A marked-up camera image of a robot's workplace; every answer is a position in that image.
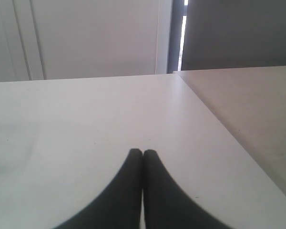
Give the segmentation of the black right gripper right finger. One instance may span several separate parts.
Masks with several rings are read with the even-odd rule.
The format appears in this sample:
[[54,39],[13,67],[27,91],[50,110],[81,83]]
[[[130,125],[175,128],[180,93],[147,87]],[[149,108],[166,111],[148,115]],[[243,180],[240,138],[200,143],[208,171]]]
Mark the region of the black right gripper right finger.
[[143,204],[147,229],[228,229],[197,205],[170,176],[158,154],[143,154]]

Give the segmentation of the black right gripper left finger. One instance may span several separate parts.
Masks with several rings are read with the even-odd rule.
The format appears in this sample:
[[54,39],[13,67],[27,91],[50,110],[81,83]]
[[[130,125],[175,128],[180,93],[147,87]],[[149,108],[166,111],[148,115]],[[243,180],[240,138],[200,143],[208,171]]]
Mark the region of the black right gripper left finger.
[[58,229],[138,229],[143,189],[143,153],[131,149],[108,186]]

